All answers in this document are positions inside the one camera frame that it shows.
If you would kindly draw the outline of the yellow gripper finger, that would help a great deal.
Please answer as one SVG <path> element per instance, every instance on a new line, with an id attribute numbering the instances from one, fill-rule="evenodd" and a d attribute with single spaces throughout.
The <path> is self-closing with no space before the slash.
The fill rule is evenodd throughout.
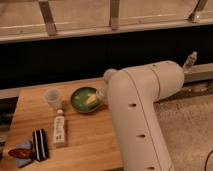
<path id="1" fill-rule="evenodd" d="M 87 104 L 92 104 L 97 101 L 97 96 L 95 94 L 89 94 L 86 100 Z"/>

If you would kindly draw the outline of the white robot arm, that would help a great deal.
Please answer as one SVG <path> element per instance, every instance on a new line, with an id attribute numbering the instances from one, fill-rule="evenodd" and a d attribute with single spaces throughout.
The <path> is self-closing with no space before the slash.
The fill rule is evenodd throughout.
<path id="1" fill-rule="evenodd" d="M 180 91 L 184 71 L 173 61 L 108 69 L 97 96 L 107 101 L 125 171 L 175 171 L 154 103 Z"/>

